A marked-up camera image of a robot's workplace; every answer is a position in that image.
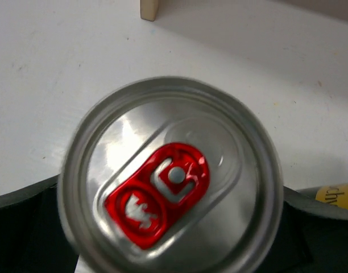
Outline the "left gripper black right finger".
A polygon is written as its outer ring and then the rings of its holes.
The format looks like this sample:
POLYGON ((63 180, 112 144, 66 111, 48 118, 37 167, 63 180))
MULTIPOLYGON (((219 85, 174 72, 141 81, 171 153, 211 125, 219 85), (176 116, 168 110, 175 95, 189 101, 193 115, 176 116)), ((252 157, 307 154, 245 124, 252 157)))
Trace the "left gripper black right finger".
POLYGON ((348 272, 348 209, 315 196, 315 188, 284 188, 280 226, 258 272, 348 272))

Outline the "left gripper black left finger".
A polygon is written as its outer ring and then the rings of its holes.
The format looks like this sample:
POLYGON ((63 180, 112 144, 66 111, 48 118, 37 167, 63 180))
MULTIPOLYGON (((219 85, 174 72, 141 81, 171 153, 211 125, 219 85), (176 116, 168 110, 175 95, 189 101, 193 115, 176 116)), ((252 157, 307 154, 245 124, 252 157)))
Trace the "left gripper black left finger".
POLYGON ((58 177, 0 196, 0 272, 74 272, 57 207, 58 177))

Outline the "blue silver energy drink can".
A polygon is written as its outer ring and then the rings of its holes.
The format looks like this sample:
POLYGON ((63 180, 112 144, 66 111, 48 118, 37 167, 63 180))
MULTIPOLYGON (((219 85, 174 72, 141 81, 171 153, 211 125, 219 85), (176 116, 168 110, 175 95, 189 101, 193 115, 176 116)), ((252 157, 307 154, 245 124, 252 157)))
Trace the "blue silver energy drink can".
POLYGON ((94 272, 254 272, 279 228, 283 178, 243 103, 157 77, 88 112, 57 199, 68 241, 94 272))

